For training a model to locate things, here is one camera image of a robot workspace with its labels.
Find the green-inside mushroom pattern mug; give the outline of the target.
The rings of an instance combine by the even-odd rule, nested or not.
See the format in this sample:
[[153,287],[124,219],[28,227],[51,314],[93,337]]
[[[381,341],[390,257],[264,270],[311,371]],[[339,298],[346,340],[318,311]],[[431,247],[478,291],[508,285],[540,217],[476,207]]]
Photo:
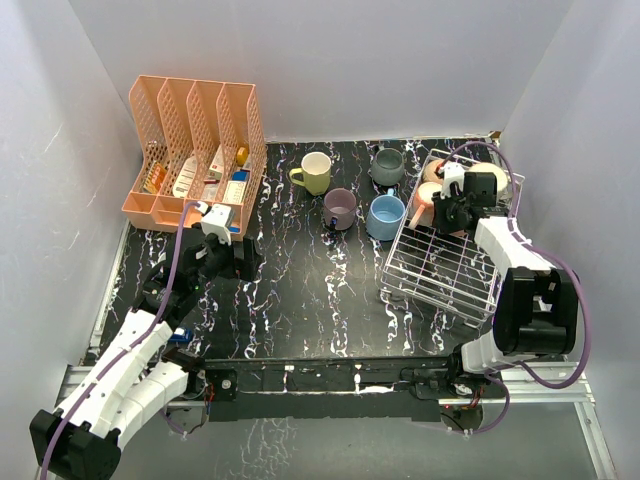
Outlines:
[[502,199],[505,197],[509,185],[509,176],[503,169],[492,163],[480,162],[470,167],[469,170],[476,173],[492,173],[496,177],[497,198]]

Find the pink mug white inside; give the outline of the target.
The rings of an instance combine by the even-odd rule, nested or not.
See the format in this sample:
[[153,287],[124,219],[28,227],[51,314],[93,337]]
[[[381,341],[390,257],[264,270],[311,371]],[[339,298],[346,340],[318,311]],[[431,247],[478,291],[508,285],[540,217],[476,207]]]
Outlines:
[[439,229],[439,233],[455,237],[464,237],[466,235],[466,231],[464,229],[453,230],[448,227]]

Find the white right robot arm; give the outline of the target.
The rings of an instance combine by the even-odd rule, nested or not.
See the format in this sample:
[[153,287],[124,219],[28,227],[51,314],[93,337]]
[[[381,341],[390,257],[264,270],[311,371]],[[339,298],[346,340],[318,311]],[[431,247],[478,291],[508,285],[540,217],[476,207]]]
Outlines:
[[466,397],[481,374],[496,367],[573,350],[579,297],[572,276],[534,251],[516,218],[498,205],[496,175],[446,163],[437,175],[433,226],[443,234],[465,231],[494,264],[501,288],[491,329],[456,349],[445,376],[447,388]]

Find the light pink mug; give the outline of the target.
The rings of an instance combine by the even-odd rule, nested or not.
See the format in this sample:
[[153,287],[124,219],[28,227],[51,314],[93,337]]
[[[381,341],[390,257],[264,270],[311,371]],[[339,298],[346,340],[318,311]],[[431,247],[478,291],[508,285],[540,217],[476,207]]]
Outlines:
[[442,185],[436,182],[423,182],[413,195],[409,212],[409,228],[431,226],[434,219],[433,196],[440,196]]

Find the tan glazed round mug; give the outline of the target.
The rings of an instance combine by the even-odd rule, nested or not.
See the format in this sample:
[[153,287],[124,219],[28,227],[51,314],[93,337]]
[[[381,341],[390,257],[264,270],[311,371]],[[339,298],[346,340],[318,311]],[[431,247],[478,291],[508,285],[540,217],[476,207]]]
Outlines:
[[438,171],[442,162],[443,162],[442,159],[435,159],[430,161],[424,168],[424,171],[422,174],[422,181],[442,184],[443,179],[438,176]]

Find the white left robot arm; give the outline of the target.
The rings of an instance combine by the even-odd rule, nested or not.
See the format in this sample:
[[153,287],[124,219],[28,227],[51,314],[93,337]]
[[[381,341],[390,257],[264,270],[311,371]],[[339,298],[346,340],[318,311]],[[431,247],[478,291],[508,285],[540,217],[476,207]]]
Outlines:
[[194,399],[207,376],[193,365],[150,360],[216,278],[251,282],[262,262],[251,237],[224,244],[197,229],[176,233],[148,272],[123,324],[91,371],[52,412],[29,425],[40,476],[108,479],[131,438],[174,398]]

